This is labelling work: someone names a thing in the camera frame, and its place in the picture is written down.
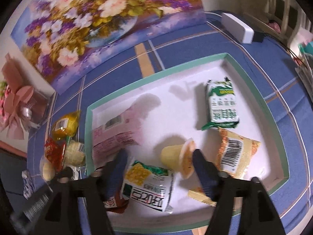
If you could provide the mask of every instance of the corn kernel image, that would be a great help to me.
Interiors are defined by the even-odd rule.
[[[125,175],[125,179],[136,185],[142,185],[150,174],[152,174],[151,171],[145,169],[140,163],[137,163],[129,169]]]

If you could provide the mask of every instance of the pink snack package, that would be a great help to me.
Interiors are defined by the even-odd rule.
[[[111,161],[122,147],[140,145],[141,142],[139,113],[131,106],[92,131],[92,158],[95,169]]]

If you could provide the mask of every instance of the green and white snack package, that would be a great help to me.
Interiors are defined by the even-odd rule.
[[[208,108],[208,122],[201,130],[211,127],[235,128],[239,123],[237,115],[236,97],[231,81],[212,82],[206,85],[206,103]]]
[[[122,193],[158,211],[172,213],[169,205],[174,183],[174,172],[156,166],[148,166],[134,159],[126,170]]]

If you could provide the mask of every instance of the gift box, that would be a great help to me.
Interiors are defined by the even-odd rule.
[[[18,71],[16,62],[6,55],[2,68],[5,82],[1,84],[0,132],[8,127],[7,138],[24,139],[24,131],[30,127],[38,128],[47,116],[48,99],[26,85]]]

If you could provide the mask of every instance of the blue bowl in painting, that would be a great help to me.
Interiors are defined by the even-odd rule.
[[[120,29],[111,32],[111,34],[106,38],[97,37],[99,29],[93,30],[86,38],[89,40],[89,44],[87,44],[86,47],[88,48],[105,47],[115,42],[134,27],[134,25],[137,22],[137,19],[138,19],[137,16],[125,19],[124,22],[119,26]]]

